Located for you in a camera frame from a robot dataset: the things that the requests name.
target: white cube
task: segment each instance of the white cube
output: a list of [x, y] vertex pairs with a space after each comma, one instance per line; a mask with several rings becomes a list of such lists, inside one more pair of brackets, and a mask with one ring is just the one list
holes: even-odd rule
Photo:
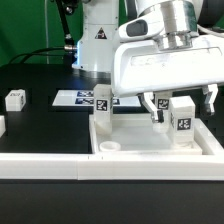
[[190, 96], [170, 98], [168, 135], [174, 144], [194, 141], [195, 104]]
[[98, 134], [112, 132], [113, 97], [110, 85], [97, 84], [94, 88], [94, 122]]
[[5, 117], [0, 116], [0, 137], [5, 133]]
[[6, 111], [21, 111], [26, 104], [25, 90], [12, 90], [5, 98]]

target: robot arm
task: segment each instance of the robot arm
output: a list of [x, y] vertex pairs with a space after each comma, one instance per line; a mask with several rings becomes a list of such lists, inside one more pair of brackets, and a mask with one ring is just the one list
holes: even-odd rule
[[199, 36], [197, 19], [203, 0], [136, 0], [138, 18], [119, 28], [112, 75], [117, 97], [141, 95], [153, 122], [162, 112], [153, 93], [203, 88], [207, 115], [214, 114], [217, 84], [224, 83], [224, 41]]
[[198, 36], [197, 19], [203, 0], [195, 2], [197, 4], [193, 0], [126, 0], [128, 17], [137, 15], [138, 18], [119, 28], [114, 39], [115, 47], [121, 43], [150, 38], [161, 49], [191, 47], [191, 37]]

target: wall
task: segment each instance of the wall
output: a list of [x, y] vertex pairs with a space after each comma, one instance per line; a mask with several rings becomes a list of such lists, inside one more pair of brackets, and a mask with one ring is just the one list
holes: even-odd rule
[[[64, 35], [55, 2], [48, 0], [49, 46], [63, 46]], [[0, 66], [21, 53], [46, 47], [44, 0], [0, 1]], [[82, 5], [67, 17], [75, 41], [82, 36]], [[124, 2], [120, 1], [120, 23], [126, 21]], [[46, 57], [33, 57], [29, 62], [46, 63]], [[62, 63], [62, 58], [50, 58]]]

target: circular hole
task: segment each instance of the circular hole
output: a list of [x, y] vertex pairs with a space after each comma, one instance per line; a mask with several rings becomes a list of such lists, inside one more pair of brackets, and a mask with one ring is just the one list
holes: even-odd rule
[[103, 152], [119, 151], [121, 145], [117, 142], [107, 141], [100, 144], [100, 150]]

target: black table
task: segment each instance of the black table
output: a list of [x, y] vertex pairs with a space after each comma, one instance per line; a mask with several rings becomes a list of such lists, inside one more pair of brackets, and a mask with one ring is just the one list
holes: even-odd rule
[[[51, 105], [58, 89], [89, 90], [97, 82], [109, 83], [80, 78], [71, 68], [61, 65], [0, 68], [0, 112], [7, 118], [0, 151], [91, 153], [88, 116], [92, 109]], [[26, 90], [28, 102], [23, 112], [6, 113], [4, 98], [11, 89]], [[221, 143], [222, 95], [221, 90], [215, 105], [216, 116], [204, 119]], [[193, 94], [196, 104], [201, 97], [198, 92]], [[129, 108], [129, 112], [140, 111]], [[224, 183], [214, 181], [0, 180], [2, 224], [221, 224], [223, 202]]]

